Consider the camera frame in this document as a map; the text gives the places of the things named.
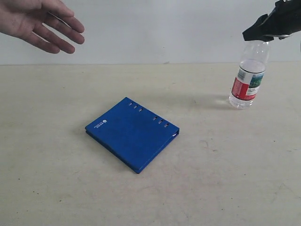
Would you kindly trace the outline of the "person's open hand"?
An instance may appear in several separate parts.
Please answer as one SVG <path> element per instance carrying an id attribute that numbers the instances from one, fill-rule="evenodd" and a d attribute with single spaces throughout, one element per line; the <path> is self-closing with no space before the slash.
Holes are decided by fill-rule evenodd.
<path id="1" fill-rule="evenodd" d="M 84 25 L 60 0 L 2 0 L 0 32 L 19 38 L 45 52 L 73 54 L 75 47 L 46 25 L 77 44 L 83 44 Z"/>

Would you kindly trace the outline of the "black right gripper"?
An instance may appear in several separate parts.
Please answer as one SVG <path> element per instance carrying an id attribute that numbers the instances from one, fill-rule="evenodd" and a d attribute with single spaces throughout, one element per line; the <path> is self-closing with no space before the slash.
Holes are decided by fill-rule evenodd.
<path id="1" fill-rule="evenodd" d="M 266 34 L 261 29 L 265 21 Z M 256 22 L 242 32 L 244 41 L 261 40 L 270 42 L 277 38 L 287 38 L 301 31 L 301 1 L 278 0 L 269 14 L 260 16 Z"/>

